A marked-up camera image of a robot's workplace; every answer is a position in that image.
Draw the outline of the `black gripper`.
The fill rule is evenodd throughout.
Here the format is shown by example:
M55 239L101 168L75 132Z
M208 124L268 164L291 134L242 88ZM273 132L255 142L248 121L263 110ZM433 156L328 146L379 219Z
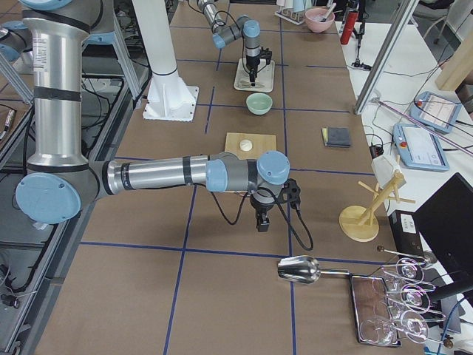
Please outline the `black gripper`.
M261 47L245 47L245 68L248 71L248 77L252 87L256 86L253 77L256 76L260 63Z
M269 211L276 205L275 198L255 192L251 195L250 202L255 209L257 230L267 232L270 225Z

